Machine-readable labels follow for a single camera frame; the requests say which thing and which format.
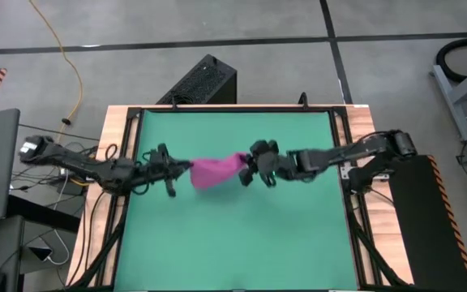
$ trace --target green table surface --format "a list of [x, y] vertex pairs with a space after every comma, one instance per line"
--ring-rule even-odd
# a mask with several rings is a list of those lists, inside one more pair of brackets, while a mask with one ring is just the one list
[[[220, 158], [261, 139], [333, 147], [326, 113], [146, 111], [138, 160], [159, 143], [175, 158]], [[115, 291], [357, 289], [336, 168], [274, 188], [256, 176], [199, 191], [188, 172], [174, 186], [173, 199], [164, 183], [131, 195]]]

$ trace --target pink fabric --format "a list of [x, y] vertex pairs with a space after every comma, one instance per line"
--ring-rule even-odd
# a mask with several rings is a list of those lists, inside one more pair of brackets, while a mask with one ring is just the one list
[[200, 158], [192, 161], [191, 182], [196, 189], [206, 189], [218, 185], [239, 172], [246, 165], [242, 158], [246, 155], [237, 152], [223, 159]]

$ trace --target gray floor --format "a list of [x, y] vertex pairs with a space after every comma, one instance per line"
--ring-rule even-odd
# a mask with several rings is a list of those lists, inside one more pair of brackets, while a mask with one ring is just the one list
[[[64, 45], [327, 36], [316, 0], [37, 1]], [[337, 36], [467, 32], [467, 0], [328, 0], [328, 5]], [[345, 42], [339, 47], [353, 102], [371, 106], [378, 130], [407, 131], [420, 152], [436, 157], [467, 246], [467, 177], [455, 159], [461, 144], [428, 75], [436, 52], [449, 41]], [[0, 49], [49, 46], [55, 41], [27, 1], [0, 0]], [[205, 54], [238, 69], [239, 103], [294, 103], [302, 91], [314, 103], [343, 102], [327, 42], [69, 53], [84, 80], [84, 103], [69, 132], [98, 138], [107, 105], [156, 102]], [[467, 49], [449, 59], [467, 73]], [[77, 98], [76, 78], [61, 55], [0, 55], [0, 67], [8, 69], [0, 110], [17, 107], [22, 123], [58, 129]], [[33, 134], [43, 133], [20, 128], [19, 140]], [[15, 170], [23, 168], [15, 163]], [[40, 204], [57, 199], [46, 187], [21, 195]], [[61, 209], [74, 212], [80, 204], [74, 200]], [[40, 229], [29, 226], [27, 236]], [[73, 247], [75, 237], [61, 235]], [[54, 246], [54, 259], [62, 260], [65, 251], [58, 240], [53, 235], [45, 240]], [[54, 269], [25, 277], [26, 291], [58, 287]]]

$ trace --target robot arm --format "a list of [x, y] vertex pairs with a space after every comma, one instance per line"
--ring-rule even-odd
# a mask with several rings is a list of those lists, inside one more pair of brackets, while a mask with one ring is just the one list
[[253, 174], [257, 173], [268, 187], [276, 185], [275, 177], [309, 182], [331, 165], [374, 156], [364, 168], [355, 168], [349, 172], [349, 179], [355, 185], [354, 190], [362, 187], [356, 185], [365, 184], [386, 170], [390, 162], [417, 155], [409, 134], [402, 131], [376, 132], [345, 146], [327, 150], [293, 150], [288, 151], [286, 156], [279, 155], [276, 141], [260, 140], [253, 144], [250, 152], [246, 156], [248, 168], [239, 174], [244, 186], [249, 185]]
[[190, 161], [173, 159], [164, 144], [151, 150], [147, 164], [138, 165], [125, 157], [98, 161], [56, 144], [50, 137], [38, 135], [26, 138], [19, 157], [25, 164], [59, 166], [93, 178], [112, 195], [128, 195], [137, 186], [165, 181], [169, 196], [175, 197], [172, 181], [191, 167]]

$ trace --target table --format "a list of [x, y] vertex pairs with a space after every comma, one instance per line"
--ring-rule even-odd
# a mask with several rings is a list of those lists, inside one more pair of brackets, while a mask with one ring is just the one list
[[1, 272], [6, 274], [6, 292], [22, 290], [22, 287], [19, 288], [22, 285], [19, 281], [19, 255], [23, 231], [22, 217], [0, 220], [0, 267]]
[[[188, 107], [301, 107], [302, 105], [182, 105]], [[333, 106], [333, 105], [310, 105], [314, 106]], [[105, 117], [104, 129], [101, 135], [101, 142], [99, 143], [99, 149], [96, 155], [96, 159], [103, 160], [105, 158], [105, 150], [110, 144], [116, 144], [119, 148], [122, 147], [122, 137], [125, 131], [126, 118], [129, 108], [142, 107], [142, 108], [153, 108], [161, 109], [170, 107], [170, 105], [112, 105], [108, 108], [108, 112]], [[350, 125], [350, 132], [353, 140], [357, 140], [359, 137], [374, 131], [374, 125], [372, 123], [371, 112], [367, 105], [347, 105], [345, 106], [347, 117]], [[137, 121], [133, 120], [134, 123], [131, 129], [135, 129]], [[342, 128], [338, 129], [341, 141], [344, 140], [344, 131]], [[123, 143], [127, 143], [127, 156], [131, 157], [133, 146], [135, 144], [135, 133], [129, 135], [129, 140]], [[380, 191], [391, 197], [390, 191], [388, 189], [388, 184], [385, 182], [375, 183], [373, 188], [377, 191]], [[85, 212], [90, 214], [91, 211], [95, 208], [92, 234], [88, 235], [89, 232], [89, 216], [86, 216], [86, 240], [88, 236], [91, 236], [92, 244], [89, 248], [88, 258], [89, 262], [96, 256], [98, 251], [101, 249], [105, 234], [105, 226], [107, 222], [107, 216], [110, 208], [110, 196], [105, 195], [95, 207], [96, 199], [100, 195], [101, 189], [97, 185], [91, 185], [88, 190], [87, 195], [87, 204]], [[396, 271], [396, 273], [403, 278], [405, 281], [412, 282], [412, 276], [409, 269], [408, 260], [405, 253], [405, 246], [402, 241], [401, 231], [397, 222], [395, 210], [392, 206], [388, 205], [382, 199], [375, 195], [367, 195], [365, 198], [366, 206], [368, 208], [369, 218], [371, 222], [372, 234], [374, 236], [375, 245], [378, 250], [381, 252], [385, 260], [391, 265], [391, 267]], [[117, 214], [120, 213], [121, 203], [118, 203]], [[75, 273], [76, 267], [78, 265], [78, 259], [82, 257], [82, 266], [87, 261], [86, 258], [86, 248], [85, 244], [84, 250], [82, 249], [83, 245], [83, 231], [79, 228], [79, 233], [77, 236], [77, 242], [75, 244], [73, 259], [70, 266], [70, 272], [68, 278], [71, 279]], [[105, 266], [105, 272], [103, 277], [103, 284], [109, 284], [112, 279], [114, 272], [114, 254], [116, 252], [116, 247], [109, 253], [107, 260], [107, 265]], [[364, 269], [366, 271], [366, 281], [367, 283], [373, 283], [372, 269], [370, 265], [370, 260], [368, 255], [365, 253], [365, 249], [362, 249], [362, 256], [364, 258]], [[75, 274], [75, 280], [78, 279], [84, 269], [80, 268], [79, 271]]]

